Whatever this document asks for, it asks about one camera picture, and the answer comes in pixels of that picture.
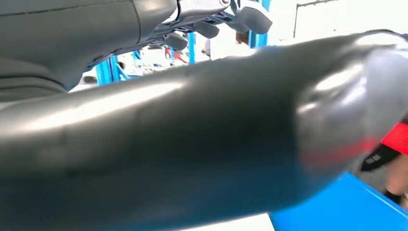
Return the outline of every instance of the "blue stand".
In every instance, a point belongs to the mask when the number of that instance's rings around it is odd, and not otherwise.
[[[170,47],[170,60],[174,61],[174,49]]]
[[[109,60],[96,65],[96,80],[98,85],[106,85],[112,82],[112,72]]]
[[[267,11],[269,11],[270,2],[271,0],[259,0],[259,3],[262,4]],[[268,34],[259,35],[253,31],[249,31],[248,44],[251,48],[266,46],[268,44]]]
[[[117,57],[116,55],[111,55],[109,58],[110,65],[111,65],[111,71],[112,71],[112,81],[113,82],[119,82],[120,81],[120,75],[119,71],[117,69],[118,64],[117,64]]]
[[[117,72],[119,73],[119,76],[122,76],[123,79],[125,79],[125,80],[129,80],[129,79],[130,79],[130,77],[127,76],[127,75],[123,72],[123,70],[122,70],[122,68],[120,67],[119,64],[116,64],[116,68],[115,68],[114,70],[117,70]]]
[[[137,60],[141,59],[140,53],[138,51],[132,52],[134,65],[137,65]]]
[[[187,39],[189,41],[189,61],[190,64],[195,63],[195,52],[194,52],[194,45],[195,45],[195,38],[193,33],[187,34]]]
[[[269,215],[275,231],[407,231],[408,213],[350,174],[310,200]]]

